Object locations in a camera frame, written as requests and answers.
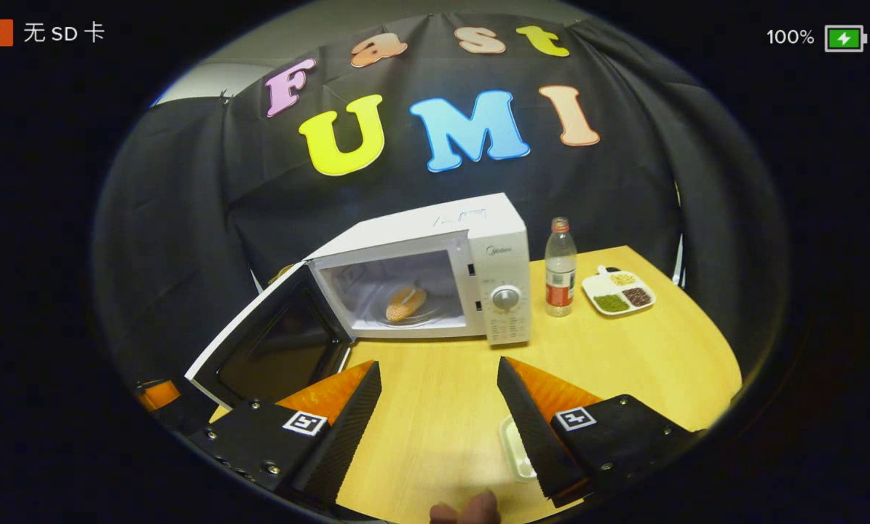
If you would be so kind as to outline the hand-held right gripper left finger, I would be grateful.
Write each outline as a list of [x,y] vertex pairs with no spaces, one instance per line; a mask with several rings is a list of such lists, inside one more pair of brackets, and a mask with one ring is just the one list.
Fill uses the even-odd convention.
[[281,401],[238,405],[189,442],[248,484],[329,510],[381,391],[379,362],[369,360]]

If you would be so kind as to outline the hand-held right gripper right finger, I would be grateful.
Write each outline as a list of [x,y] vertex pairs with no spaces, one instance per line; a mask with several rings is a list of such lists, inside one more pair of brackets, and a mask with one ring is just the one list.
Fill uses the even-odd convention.
[[509,356],[500,358],[496,384],[555,507],[626,492],[697,440],[634,396],[604,399]]

